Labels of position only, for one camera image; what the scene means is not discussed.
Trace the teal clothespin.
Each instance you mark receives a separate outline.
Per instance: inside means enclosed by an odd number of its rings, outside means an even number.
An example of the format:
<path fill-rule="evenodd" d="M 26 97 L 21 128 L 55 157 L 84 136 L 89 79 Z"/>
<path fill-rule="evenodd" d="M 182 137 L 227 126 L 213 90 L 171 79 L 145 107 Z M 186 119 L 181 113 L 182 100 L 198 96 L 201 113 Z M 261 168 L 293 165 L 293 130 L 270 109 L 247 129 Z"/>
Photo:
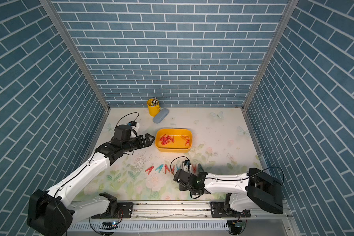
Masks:
<path fill-rule="evenodd" d="M 161 171 L 162 171 L 162 169 L 163 169 L 163 164 L 161 164 L 161 165 L 159 165 L 156 169 L 155 169 L 155 171 L 156 172 L 158 172 L 158 173 L 160 173 Z"/>
<path fill-rule="evenodd" d="M 202 165 L 199 163 L 198 164 L 198 173 L 204 172 L 204 169 L 202 167 Z"/>

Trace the yellow storage box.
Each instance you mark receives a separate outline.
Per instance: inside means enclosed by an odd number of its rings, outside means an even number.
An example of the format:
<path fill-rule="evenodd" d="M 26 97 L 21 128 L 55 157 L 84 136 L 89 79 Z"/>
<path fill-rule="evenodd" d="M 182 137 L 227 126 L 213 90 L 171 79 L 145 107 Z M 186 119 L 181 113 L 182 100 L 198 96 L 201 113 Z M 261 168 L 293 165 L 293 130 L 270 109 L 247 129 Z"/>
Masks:
<path fill-rule="evenodd" d="M 155 146 L 161 152 L 189 152 L 192 144 L 193 135 L 188 129 L 163 128 L 156 134 Z"/>

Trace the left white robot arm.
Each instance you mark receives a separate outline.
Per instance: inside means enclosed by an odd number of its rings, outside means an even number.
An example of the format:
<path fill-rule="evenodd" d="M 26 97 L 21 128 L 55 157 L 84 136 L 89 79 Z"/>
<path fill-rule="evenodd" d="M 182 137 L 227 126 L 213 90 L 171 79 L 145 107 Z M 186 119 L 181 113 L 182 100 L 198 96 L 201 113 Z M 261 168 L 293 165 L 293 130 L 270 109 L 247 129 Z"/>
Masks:
<path fill-rule="evenodd" d="M 154 143 L 154 136 L 137 133 L 138 126 L 137 122 L 116 126 L 111 140 L 97 147 L 73 173 L 45 191 L 35 191 L 29 198 L 27 225 L 44 236 L 62 236 L 71 225 L 92 216 L 121 216 L 117 198 L 106 192 L 85 202 L 73 204 L 72 201 L 98 174 L 124 154 Z"/>

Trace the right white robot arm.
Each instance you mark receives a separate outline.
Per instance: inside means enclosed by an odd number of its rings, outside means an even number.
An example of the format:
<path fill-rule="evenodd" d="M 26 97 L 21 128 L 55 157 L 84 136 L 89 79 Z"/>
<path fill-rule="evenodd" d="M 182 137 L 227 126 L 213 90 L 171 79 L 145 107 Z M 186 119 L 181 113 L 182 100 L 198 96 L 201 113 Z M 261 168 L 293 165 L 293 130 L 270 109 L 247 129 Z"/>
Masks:
<path fill-rule="evenodd" d="M 174 175 L 180 191 L 192 196 L 225 193 L 225 210 L 240 213 L 258 207 L 273 214 L 283 213 L 283 182 L 266 172 L 250 168 L 240 175 L 216 175 L 200 172 L 197 175 L 179 169 Z"/>

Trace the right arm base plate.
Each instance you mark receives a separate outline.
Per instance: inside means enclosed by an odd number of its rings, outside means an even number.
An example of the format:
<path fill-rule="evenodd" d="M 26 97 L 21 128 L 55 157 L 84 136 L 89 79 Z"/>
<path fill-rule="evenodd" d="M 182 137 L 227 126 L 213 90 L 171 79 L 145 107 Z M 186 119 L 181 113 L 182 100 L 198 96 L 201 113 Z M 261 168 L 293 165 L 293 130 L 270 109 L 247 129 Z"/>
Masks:
<path fill-rule="evenodd" d="M 223 201 L 210 202 L 210 212 L 212 218 L 248 218 L 251 217 L 249 209 L 235 211 L 229 207 L 229 204 Z"/>

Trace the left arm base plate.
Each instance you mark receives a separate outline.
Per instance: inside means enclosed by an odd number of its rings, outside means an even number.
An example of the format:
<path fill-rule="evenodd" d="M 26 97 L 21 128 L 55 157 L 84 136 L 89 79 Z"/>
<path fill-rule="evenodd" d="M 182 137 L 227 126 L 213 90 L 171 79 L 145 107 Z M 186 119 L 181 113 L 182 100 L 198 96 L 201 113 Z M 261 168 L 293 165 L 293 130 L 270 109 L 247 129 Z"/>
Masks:
<path fill-rule="evenodd" d="M 116 202 L 110 203 L 109 208 L 102 214 L 92 216 L 92 219 L 128 219 L 131 218 L 134 203 L 132 202 Z"/>

